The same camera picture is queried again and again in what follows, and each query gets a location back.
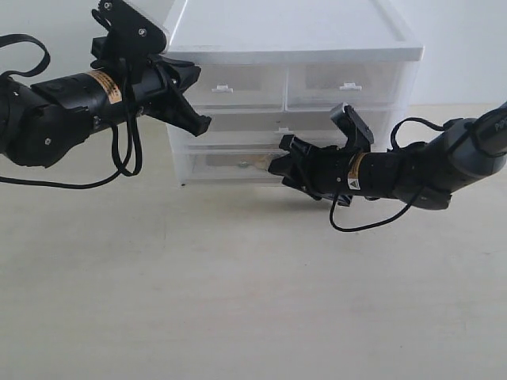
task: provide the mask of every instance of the drawer handle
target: drawer handle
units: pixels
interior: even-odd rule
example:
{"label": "drawer handle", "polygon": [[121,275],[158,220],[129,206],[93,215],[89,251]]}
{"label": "drawer handle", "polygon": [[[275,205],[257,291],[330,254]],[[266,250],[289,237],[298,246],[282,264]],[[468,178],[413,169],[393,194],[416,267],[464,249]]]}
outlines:
{"label": "drawer handle", "polygon": [[362,85],[357,85],[356,83],[344,83],[340,86],[341,91],[361,91],[363,89]]}
{"label": "drawer handle", "polygon": [[234,89],[229,88],[228,85],[217,85],[214,89],[212,89],[212,93],[233,93]]}

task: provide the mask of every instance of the white table surface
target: white table surface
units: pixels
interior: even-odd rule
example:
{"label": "white table surface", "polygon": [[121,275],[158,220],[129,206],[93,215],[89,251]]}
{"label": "white table surface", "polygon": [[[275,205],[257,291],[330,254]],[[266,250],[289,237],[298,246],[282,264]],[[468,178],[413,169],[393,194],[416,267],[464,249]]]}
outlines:
{"label": "white table surface", "polygon": [[[339,234],[329,204],[290,189],[179,188],[149,124],[138,178],[0,186],[0,378],[505,378],[507,170],[449,211]],[[105,133],[46,173],[2,172],[93,180],[108,154]],[[337,216],[400,207],[356,199]]]}

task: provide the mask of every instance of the plastic storage drawers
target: plastic storage drawers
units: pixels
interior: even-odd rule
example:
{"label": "plastic storage drawers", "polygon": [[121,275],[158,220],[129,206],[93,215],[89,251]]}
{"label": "plastic storage drawers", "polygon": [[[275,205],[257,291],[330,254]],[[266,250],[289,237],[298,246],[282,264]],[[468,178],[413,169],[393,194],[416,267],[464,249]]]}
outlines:
{"label": "plastic storage drawers", "polygon": [[176,0],[165,27],[169,57],[202,68],[187,99],[213,117],[198,138],[168,126],[182,184],[280,183],[266,168],[282,136],[340,146],[342,102],[386,148],[423,51],[384,0]]}

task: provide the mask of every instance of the warning label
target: warning label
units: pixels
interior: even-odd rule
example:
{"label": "warning label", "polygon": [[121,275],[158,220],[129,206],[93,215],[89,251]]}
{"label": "warning label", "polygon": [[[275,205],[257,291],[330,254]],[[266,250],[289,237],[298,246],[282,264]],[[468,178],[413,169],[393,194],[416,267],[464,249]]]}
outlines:
{"label": "warning label", "polygon": [[352,165],[347,178],[349,182],[349,188],[351,190],[361,190],[359,183],[359,168],[364,156],[366,156],[366,153],[359,153],[355,158],[353,158],[354,164]]}
{"label": "warning label", "polygon": [[90,71],[87,74],[102,86],[105,93],[108,95],[109,103],[115,105],[116,103],[121,102],[120,88],[109,75],[100,70]]}

